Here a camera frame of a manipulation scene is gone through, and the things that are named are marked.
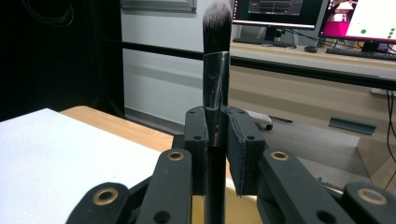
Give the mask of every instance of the gray desk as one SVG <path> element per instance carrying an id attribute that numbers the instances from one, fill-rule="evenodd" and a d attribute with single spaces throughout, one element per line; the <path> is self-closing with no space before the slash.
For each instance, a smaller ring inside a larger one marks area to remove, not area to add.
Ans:
<path id="1" fill-rule="evenodd" d="M 356 135 L 361 159 L 376 185 L 392 189 L 396 164 L 386 146 L 386 96 L 396 90 L 396 63 L 246 44 L 231 45 L 230 105 L 273 117 Z M 329 127 L 332 116 L 373 123 L 373 135 Z M 396 148 L 396 140 L 391 139 Z"/>
<path id="2" fill-rule="evenodd" d="M 396 63 L 297 49 L 232 43 L 232 65 L 300 77 L 396 90 Z"/>

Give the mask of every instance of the black cable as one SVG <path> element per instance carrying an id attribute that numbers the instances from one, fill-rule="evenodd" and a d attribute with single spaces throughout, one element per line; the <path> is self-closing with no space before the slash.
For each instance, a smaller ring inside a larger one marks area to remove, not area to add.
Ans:
<path id="1" fill-rule="evenodd" d="M 38 21 L 46 23 L 47 25 L 54 26 L 54 27 L 66 27 L 70 25 L 74 19 L 74 10 L 70 2 L 67 3 L 67 9 L 64 14 L 60 17 L 44 17 L 37 13 L 30 4 L 30 0 L 22 0 L 23 5 L 25 6 L 26 10 L 29 14 Z"/>
<path id="2" fill-rule="evenodd" d="M 355 46 L 350 46 L 350 45 L 347 45 L 347 44 L 340 44 L 339 43 L 339 39 L 337 39 L 336 40 L 336 42 L 334 43 L 334 48 L 336 49 L 336 47 L 335 46 L 337 46 L 337 45 L 341 45 L 341 46 L 345 46 L 345 47 L 349 47 L 349 48 L 353 48 L 353 49 L 362 49 L 362 47 L 361 46 L 357 46 L 357 47 L 355 47 Z"/>
<path id="3" fill-rule="evenodd" d="M 393 99 L 394 99 L 394 92 L 392 91 L 390 96 L 389 96 L 389 91 L 387 91 L 387 98 L 388 98 L 388 109 L 389 109 L 389 125 L 390 128 L 392 129 L 393 136 L 396 137 L 396 132 L 393 128 L 393 122 L 391 121 L 392 119 L 392 114 L 393 114 Z"/>
<path id="4" fill-rule="evenodd" d="M 396 52 L 396 50 L 394 50 L 394 49 L 390 46 L 390 44 L 387 44 L 387 46 L 388 46 L 388 49 L 389 49 L 390 51 Z"/>
<path id="5" fill-rule="evenodd" d="M 297 31 L 295 31 L 295 30 L 290 30 L 290 29 L 281 29 L 281 30 L 283 30 L 283 31 L 285 31 L 285 32 L 289 32 L 289 33 L 294 34 L 294 35 L 303 36 L 303 37 L 305 37 L 305 38 L 308 38 L 308 39 L 311 39 L 311 40 L 313 40 L 313 41 L 316 41 L 317 43 L 320 42 L 320 43 L 322 43 L 322 44 L 324 44 L 324 45 L 326 45 L 326 46 L 328 46 L 328 47 L 334 48 L 333 45 L 326 44 L 326 43 L 334 44 L 332 41 L 321 40 L 321 39 L 319 39 L 319 38 L 317 38 L 317 37 L 313 37 L 313 36 L 309 36 L 309 35 L 303 35 L 303 34 L 297 32 Z M 337 45 L 346 46 L 346 47 L 351 47 L 351 46 L 346 45 L 346 44 L 339 44 L 339 43 L 337 43 Z"/>
<path id="6" fill-rule="evenodd" d="M 387 99 L 388 99 L 388 112 L 389 112 L 389 124 L 388 124 L 388 135 L 387 135 L 387 147 L 388 151 L 390 153 L 390 156 L 393 158 L 393 160 L 396 162 L 395 157 L 393 156 L 393 153 L 390 149 L 390 144 L 389 144 L 389 136 L 390 136 L 390 130 L 393 132 L 393 136 L 396 137 L 395 131 L 393 129 L 393 124 L 392 124 L 392 114 L 393 114 L 393 99 L 394 99 L 394 93 L 393 91 L 390 91 L 390 96 L 389 96 L 389 91 L 387 91 Z"/>
<path id="7" fill-rule="evenodd" d="M 361 49 L 363 48 L 363 46 L 361 46 L 361 42 L 360 41 L 358 41 L 358 47 L 360 47 Z"/>

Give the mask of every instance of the black wall panel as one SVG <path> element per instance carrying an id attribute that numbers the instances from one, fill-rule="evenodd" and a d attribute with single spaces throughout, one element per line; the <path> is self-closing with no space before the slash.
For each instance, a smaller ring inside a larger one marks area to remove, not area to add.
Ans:
<path id="1" fill-rule="evenodd" d="M 53 4 L 68 2 L 32 0 L 37 1 L 43 4 L 36 11 L 46 15 L 64 10 Z M 121 49 L 103 44 L 107 26 L 120 36 L 118 2 L 70 0 L 74 18 L 66 27 L 38 21 L 22 0 L 3 4 L 0 121 L 46 107 L 61 111 L 88 105 L 116 115 L 116 108 L 123 110 Z M 111 13 L 101 11 L 106 7 Z M 113 23 L 103 23 L 105 14 Z"/>

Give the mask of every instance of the white table surface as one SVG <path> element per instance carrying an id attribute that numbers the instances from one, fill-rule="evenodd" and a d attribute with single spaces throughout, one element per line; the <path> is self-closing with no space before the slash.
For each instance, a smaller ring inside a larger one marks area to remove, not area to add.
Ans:
<path id="1" fill-rule="evenodd" d="M 0 122 L 0 223 L 65 223 L 88 190 L 130 188 L 159 155 L 49 109 Z"/>

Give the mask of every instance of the brush bristles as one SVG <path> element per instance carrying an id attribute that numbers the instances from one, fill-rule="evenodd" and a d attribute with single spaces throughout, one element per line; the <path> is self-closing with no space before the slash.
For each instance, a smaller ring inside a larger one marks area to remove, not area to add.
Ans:
<path id="1" fill-rule="evenodd" d="M 232 10 L 226 0 L 215 0 L 204 15 L 204 54 L 229 51 Z"/>

